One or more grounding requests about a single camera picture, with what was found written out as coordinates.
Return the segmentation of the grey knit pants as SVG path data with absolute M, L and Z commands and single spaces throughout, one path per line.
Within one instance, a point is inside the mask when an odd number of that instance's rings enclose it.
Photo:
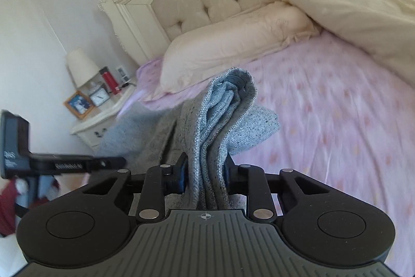
M 256 105 L 250 73 L 229 69 L 195 98 L 166 110 L 133 104 L 104 134 L 99 157 L 124 157 L 133 174 L 155 165 L 189 158 L 189 184 L 184 193 L 167 196 L 168 209 L 243 209 L 245 198 L 226 191 L 223 166 L 236 155 L 267 140 L 279 130 L 277 114 Z

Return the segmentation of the cream white nightstand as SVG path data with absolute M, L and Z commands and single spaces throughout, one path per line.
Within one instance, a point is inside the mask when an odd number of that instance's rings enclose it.
M 126 83 L 120 93 L 111 95 L 104 104 L 95 107 L 83 120 L 79 120 L 70 133 L 80 138 L 92 150 L 96 150 L 135 89 L 136 79 L 133 79 Z

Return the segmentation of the small white alarm clock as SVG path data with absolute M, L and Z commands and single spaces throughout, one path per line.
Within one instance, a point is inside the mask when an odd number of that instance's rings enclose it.
M 89 98 L 96 107 L 99 107 L 110 99 L 110 95 L 107 92 L 105 85 L 101 84 L 89 91 Z

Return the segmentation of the red water bottle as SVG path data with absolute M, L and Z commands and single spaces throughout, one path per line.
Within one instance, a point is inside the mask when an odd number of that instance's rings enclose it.
M 108 67 L 103 67 L 99 70 L 101 77 L 104 79 L 106 84 L 108 85 L 111 92 L 116 95 L 120 92 L 119 84 L 115 80 L 114 76 L 110 73 Z

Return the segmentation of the white table lamp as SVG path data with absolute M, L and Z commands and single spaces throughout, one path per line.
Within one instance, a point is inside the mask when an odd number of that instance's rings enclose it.
M 66 65 L 77 89 L 92 80 L 100 70 L 82 49 L 69 52 L 66 56 Z

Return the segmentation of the pink patterned bed sheet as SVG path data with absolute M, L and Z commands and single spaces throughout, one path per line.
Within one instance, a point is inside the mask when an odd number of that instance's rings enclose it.
M 240 69 L 252 76 L 256 105 L 279 130 L 236 155 L 270 172 L 292 167 L 391 213 L 414 201 L 414 90 L 367 54 L 325 32 Z M 218 75 L 147 102 L 160 61 L 140 71 L 135 103 L 150 110 L 195 98 Z

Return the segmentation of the cream pillow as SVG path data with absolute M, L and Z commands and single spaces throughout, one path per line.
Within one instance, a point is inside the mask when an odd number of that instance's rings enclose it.
M 299 8 L 284 2 L 238 14 L 175 38 L 160 75 L 163 93 L 178 93 L 231 67 L 320 35 Z

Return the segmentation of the cream duvet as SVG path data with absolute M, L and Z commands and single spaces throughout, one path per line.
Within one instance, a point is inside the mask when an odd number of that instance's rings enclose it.
M 284 0 L 414 84 L 414 0 Z

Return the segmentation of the wooden picture frame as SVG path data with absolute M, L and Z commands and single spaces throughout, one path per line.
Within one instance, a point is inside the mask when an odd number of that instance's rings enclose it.
M 76 91 L 63 104 L 77 119 L 84 119 L 94 109 L 90 98 L 81 91 Z

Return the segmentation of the white wall outlet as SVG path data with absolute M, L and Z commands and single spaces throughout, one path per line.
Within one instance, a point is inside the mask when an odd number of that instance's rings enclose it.
M 120 75 L 120 78 L 122 79 L 123 82 L 128 82 L 130 80 L 129 75 L 126 73 L 123 66 L 117 67 L 117 71 L 118 71 L 118 73 Z

